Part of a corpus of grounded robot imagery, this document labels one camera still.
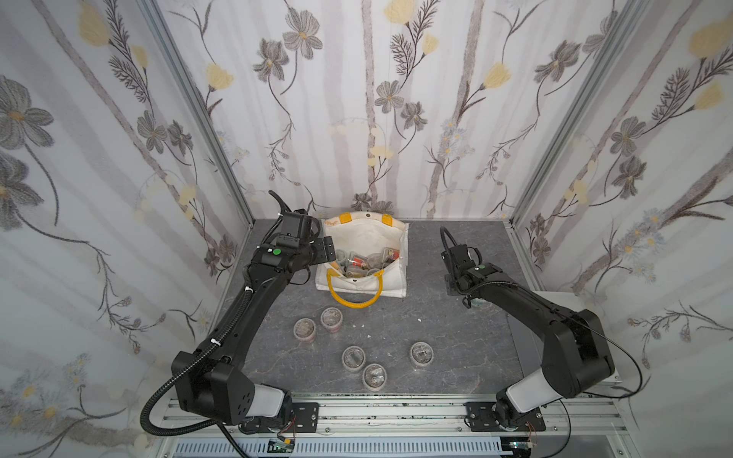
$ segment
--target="gray marble tabletop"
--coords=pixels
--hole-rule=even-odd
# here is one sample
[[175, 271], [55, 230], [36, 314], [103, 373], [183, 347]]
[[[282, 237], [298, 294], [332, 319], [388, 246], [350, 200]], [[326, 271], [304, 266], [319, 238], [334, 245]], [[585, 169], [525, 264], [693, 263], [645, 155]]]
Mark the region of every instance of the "gray marble tabletop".
[[[237, 268], [251, 258], [272, 221], [260, 220], [248, 239]], [[361, 373], [347, 372], [341, 364], [346, 347], [358, 345], [367, 363], [387, 370], [380, 394], [492, 394], [523, 377], [507, 314], [493, 304], [466, 309], [460, 297], [446, 294], [445, 266], [438, 228], [445, 225], [458, 243], [478, 247], [484, 260], [503, 268], [525, 283], [504, 225], [489, 221], [414, 221], [409, 228], [408, 295], [379, 298], [366, 309], [339, 305], [311, 280], [288, 286], [272, 305], [259, 328], [244, 366], [255, 383], [266, 383], [299, 393], [363, 393]], [[305, 279], [299, 276], [294, 281]], [[243, 280], [237, 275], [227, 293], [228, 306]], [[355, 302], [366, 295], [344, 294]], [[320, 313], [336, 306], [344, 314], [342, 329], [329, 334], [317, 325], [312, 344], [300, 343], [292, 327], [302, 317], [319, 323]], [[416, 341], [435, 351], [426, 369], [414, 369], [408, 353]]]

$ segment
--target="yellow bag handle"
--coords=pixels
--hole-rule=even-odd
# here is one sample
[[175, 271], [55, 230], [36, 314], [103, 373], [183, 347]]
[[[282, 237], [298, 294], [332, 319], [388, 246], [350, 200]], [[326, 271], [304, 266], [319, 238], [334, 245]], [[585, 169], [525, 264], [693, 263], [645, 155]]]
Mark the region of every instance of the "yellow bag handle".
[[331, 295], [334, 297], [334, 299], [336, 299], [336, 302], [352, 309], [365, 309], [366, 307], [369, 307], [373, 303], [377, 302], [377, 299], [379, 299], [379, 296], [382, 294], [382, 288], [384, 286], [382, 282], [382, 275], [384, 275], [384, 269], [374, 274], [374, 276], [379, 279], [379, 290], [377, 291], [377, 294], [375, 294], [374, 297], [369, 299], [367, 302], [354, 303], [341, 298], [338, 294], [336, 294], [336, 291], [334, 291], [334, 286], [333, 284], [331, 284], [331, 277], [341, 276], [341, 274], [330, 267], [326, 270], [325, 273], [326, 281], [328, 282], [328, 289], [331, 291]]

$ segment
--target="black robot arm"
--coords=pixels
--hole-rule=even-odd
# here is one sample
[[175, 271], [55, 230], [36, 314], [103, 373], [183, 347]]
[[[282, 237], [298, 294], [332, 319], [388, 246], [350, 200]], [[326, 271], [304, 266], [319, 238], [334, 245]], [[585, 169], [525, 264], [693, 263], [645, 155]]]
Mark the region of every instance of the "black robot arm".
[[[448, 237], [453, 246], [448, 247]], [[489, 262], [476, 264], [467, 245], [458, 245], [441, 227], [448, 269], [449, 295], [481, 298], [517, 318], [544, 343], [542, 365], [535, 373], [497, 393], [496, 420], [507, 429], [521, 426], [540, 405], [561, 397], [572, 398], [614, 373], [614, 361], [603, 338], [598, 316], [590, 310], [575, 312], [546, 300], [512, 280]]]

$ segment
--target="metal mounting plate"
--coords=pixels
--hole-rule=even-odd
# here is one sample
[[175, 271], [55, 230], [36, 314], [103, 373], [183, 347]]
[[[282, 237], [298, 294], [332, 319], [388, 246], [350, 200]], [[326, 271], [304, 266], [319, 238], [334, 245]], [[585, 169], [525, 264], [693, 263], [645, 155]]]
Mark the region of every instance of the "metal mounting plate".
[[[505, 432], [491, 417], [491, 407], [495, 402], [466, 402], [465, 409], [467, 412], [466, 423], [471, 428], [471, 432]], [[531, 415], [527, 420], [534, 431], [545, 431], [545, 420], [539, 408], [531, 411]], [[522, 425], [515, 431], [529, 431], [529, 427]]]

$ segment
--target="gray flower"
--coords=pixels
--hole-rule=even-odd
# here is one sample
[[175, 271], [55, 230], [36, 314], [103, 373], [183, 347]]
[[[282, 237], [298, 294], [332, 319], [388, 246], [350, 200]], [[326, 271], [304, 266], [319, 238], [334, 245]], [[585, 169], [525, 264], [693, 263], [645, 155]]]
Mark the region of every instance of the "gray flower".
[[26, 137], [39, 147], [49, 147], [54, 139], [40, 126], [54, 121], [51, 113], [31, 107], [31, 95], [23, 84], [0, 75], [0, 146], [17, 149]]
[[290, 62], [290, 57], [287, 56], [287, 53], [282, 48], [281, 41], [267, 41], [262, 38], [262, 41], [259, 42], [257, 55], [262, 57], [262, 64], [255, 64], [252, 67], [257, 72], [257, 77], [260, 81], [266, 83], [268, 78], [270, 78], [270, 73], [274, 74], [279, 80], [285, 79], [282, 66]]
[[23, 182], [28, 177], [28, 166], [6, 152], [0, 151], [0, 226], [9, 231], [23, 224], [18, 217], [18, 206], [38, 205], [41, 196]]
[[218, 271], [216, 264], [219, 262], [219, 256], [216, 254], [216, 248], [209, 248], [206, 251], [204, 262], [206, 263], [207, 267], [209, 267], [209, 276], [213, 277], [214, 275], [216, 275]]
[[285, 48], [291, 51], [300, 48], [303, 57], [313, 59], [313, 49], [323, 48], [323, 43], [315, 36], [320, 28], [318, 20], [313, 17], [310, 11], [303, 10], [301, 15], [298, 16], [295, 8], [288, 8], [285, 22], [291, 29], [295, 30], [295, 32], [283, 33], [282, 39], [285, 42]]
[[372, 201], [372, 197], [369, 196], [369, 194], [356, 193], [354, 194], [354, 203], [351, 204], [351, 208], [353, 208], [357, 212], [361, 212], [362, 210], [368, 210], [369, 206], [371, 205], [370, 204], [371, 201]]
[[398, 93], [399, 81], [392, 81], [391, 84], [389, 81], [384, 81], [377, 87], [377, 94], [380, 97], [374, 101], [374, 104], [376, 106], [382, 105], [382, 113], [389, 113], [392, 107], [395, 109], [400, 108], [405, 103], [405, 99], [398, 96]]
[[619, 166], [621, 174], [614, 180], [612, 185], [622, 186], [621, 198], [628, 199], [638, 192], [634, 182], [644, 178], [644, 171], [647, 170], [647, 163], [641, 162], [636, 156], [631, 156]]
[[550, 254], [551, 248], [548, 246], [546, 238], [541, 237], [534, 241], [534, 249], [532, 254], [536, 258], [537, 264], [545, 264], [545, 256]]
[[611, 11], [611, 14], [603, 18], [600, 22], [600, 33], [589, 35], [586, 38], [585, 44], [583, 44], [584, 53], [597, 53], [603, 46], [605, 38], [614, 26], [614, 21], [619, 13], [616, 10]]
[[155, 147], [160, 154], [163, 154], [163, 142], [168, 138], [168, 133], [162, 125], [155, 126], [155, 118], [148, 110], [145, 110], [143, 116], [138, 118], [138, 133], [142, 138], [147, 138], [148, 151], [152, 151], [152, 148]]
[[621, 151], [624, 156], [631, 156], [636, 151], [636, 144], [633, 139], [641, 137], [646, 126], [647, 124], [639, 122], [636, 116], [624, 119], [619, 132], [611, 134], [611, 140], [615, 142], [611, 145], [611, 154]]
[[412, 124], [414, 124], [415, 129], [422, 130], [422, 128], [427, 124], [427, 119], [420, 117], [420, 114], [422, 114], [422, 104], [420, 102], [408, 103], [405, 105], [402, 109], [402, 113], [399, 114], [401, 117], [405, 118], [404, 128], [408, 129]]
[[173, 119], [173, 124], [168, 126], [168, 134], [171, 136], [171, 144], [180, 148], [182, 156], [185, 156], [186, 148], [192, 149], [194, 147], [191, 134], [183, 133], [183, 127], [175, 119]]
[[392, 210], [392, 202], [385, 202], [380, 200], [372, 205], [372, 212], [382, 213], [383, 215], [394, 215]]
[[237, 246], [224, 234], [221, 237], [221, 242], [219, 242], [219, 256], [221, 256], [221, 261], [229, 262], [232, 260], [232, 256], [236, 256], [236, 254]]
[[534, 80], [537, 83], [542, 83], [542, 80], [549, 76], [552, 78], [552, 81], [560, 81], [565, 67], [571, 67], [578, 61], [580, 49], [580, 43], [568, 43], [567, 40], [563, 40], [560, 46], [550, 54], [552, 62], [545, 65], [537, 65], [537, 68], [534, 69], [537, 73], [534, 76]]

